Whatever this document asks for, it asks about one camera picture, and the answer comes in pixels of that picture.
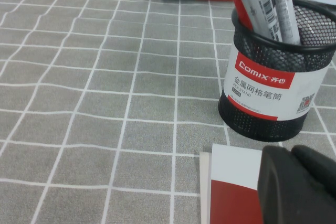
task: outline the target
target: book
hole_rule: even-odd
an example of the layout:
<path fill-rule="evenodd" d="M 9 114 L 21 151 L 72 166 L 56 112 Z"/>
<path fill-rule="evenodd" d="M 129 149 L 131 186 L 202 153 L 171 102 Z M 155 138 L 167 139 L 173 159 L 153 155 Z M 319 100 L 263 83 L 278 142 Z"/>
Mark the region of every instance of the book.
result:
<path fill-rule="evenodd" d="M 214 144 L 212 154 L 199 156 L 201 224 L 263 224 L 261 151 Z"/>

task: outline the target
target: gray tablecloth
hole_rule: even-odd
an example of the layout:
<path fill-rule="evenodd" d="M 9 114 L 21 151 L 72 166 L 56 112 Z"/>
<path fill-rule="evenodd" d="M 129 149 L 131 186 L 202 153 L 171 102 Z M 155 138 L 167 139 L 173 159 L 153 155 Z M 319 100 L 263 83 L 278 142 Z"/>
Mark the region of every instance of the gray tablecloth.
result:
<path fill-rule="evenodd" d="M 232 3 L 0 0 L 0 223 L 199 223 Z M 291 148 L 335 158 L 336 69 Z"/>

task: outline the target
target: qr code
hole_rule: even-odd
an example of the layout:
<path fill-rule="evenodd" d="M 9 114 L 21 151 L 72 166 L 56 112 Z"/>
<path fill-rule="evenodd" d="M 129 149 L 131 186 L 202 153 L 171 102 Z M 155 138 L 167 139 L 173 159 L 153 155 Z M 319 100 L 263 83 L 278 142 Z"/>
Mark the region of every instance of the qr code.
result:
<path fill-rule="evenodd" d="M 310 105 L 311 101 L 313 100 L 314 95 L 315 95 L 315 93 L 312 94 L 312 95 L 309 96 L 309 97 L 304 97 L 304 98 L 302 98 L 302 101 L 301 101 L 301 103 L 300 103 L 300 106 L 299 106 L 299 108 L 298 108 L 297 113 L 299 113 L 299 112 L 305 110 L 306 108 L 309 108 L 309 105 Z"/>

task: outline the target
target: pen holder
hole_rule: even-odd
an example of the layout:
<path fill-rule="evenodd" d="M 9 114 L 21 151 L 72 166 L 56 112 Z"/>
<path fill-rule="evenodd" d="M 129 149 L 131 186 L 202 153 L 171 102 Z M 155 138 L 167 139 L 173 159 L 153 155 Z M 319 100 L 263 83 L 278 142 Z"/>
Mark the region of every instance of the pen holder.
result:
<path fill-rule="evenodd" d="M 307 1 L 293 4 L 301 45 L 260 36 L 232 13 L 234 41 L 218 109 L 228 126 L 255 140 L 284 141 L 300 132 L 336 51 L 336 16 Z"/>

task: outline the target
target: pen holder label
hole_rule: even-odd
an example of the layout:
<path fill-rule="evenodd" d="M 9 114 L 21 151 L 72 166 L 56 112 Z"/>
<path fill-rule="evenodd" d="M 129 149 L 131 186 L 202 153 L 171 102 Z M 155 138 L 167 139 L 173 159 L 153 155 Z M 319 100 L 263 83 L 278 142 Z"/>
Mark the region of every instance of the pen holder label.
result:
<path fill-rule="evenodd" d="M 232 44 L 224 93 L 249 115 L 271 121 L 292 120 L 308 113 L 327 70 L 295 73 L 267 68 Z"/>

